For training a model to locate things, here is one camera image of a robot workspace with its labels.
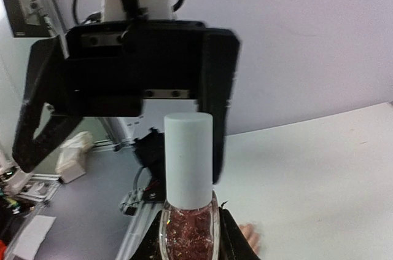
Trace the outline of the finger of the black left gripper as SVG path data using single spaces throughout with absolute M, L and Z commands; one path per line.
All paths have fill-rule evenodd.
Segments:
M 207 31 L 203 36 L 198 110 L 212 115 L 212 181 L 224 164 L 227 112 L 232 96 L 240 42 L 232 31 Z

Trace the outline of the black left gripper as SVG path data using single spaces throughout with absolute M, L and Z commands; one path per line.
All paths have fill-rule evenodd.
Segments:
M 203 22 L 173 20 L 77 26 L 66 35 L 65 61 L 59 37 L 36 41 L 12 147 L 14 161 L 32 172 L 82 116 L 135 117 L 147 99 L 196 99 L 205 30 Z

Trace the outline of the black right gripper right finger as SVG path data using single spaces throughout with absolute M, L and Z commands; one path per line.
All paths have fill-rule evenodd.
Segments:
M 221 260 L 260 260 L 248 244 L 232 214 L 219 207 L 220 214 L 220 247 L 219 259 Z

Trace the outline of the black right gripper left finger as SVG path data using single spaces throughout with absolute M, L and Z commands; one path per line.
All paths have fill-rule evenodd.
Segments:
M 130 260 L 161 260 L 159 246 L 161 213 L 162 211 L 159 211 L 155 216 L 152 224 Z

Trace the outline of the nail polish bottle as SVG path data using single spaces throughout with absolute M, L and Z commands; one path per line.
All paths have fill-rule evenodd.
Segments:
M 217 197 L 199 209 L 183 210 L 164 203 L 159 249 L 162 259 L 217 260 L 220 246 L 220 214 Z

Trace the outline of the white nail polish cap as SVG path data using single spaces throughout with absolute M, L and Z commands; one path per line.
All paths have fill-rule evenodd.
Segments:
M 206 207 L 212 200 L 212 116 L 172 113 L 164 128 L 168 203 L 182 210 Z

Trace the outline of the mannequin hand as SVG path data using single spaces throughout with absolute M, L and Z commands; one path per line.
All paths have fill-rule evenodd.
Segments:
M 256 231 L 255 226 L 251 223 L 239 225 L 239 229 L 242 232 L 244 238 L 247 240 L 249 246 L 252 248 L 255 254 L 259 253 L 260 250 L 260 234 Z

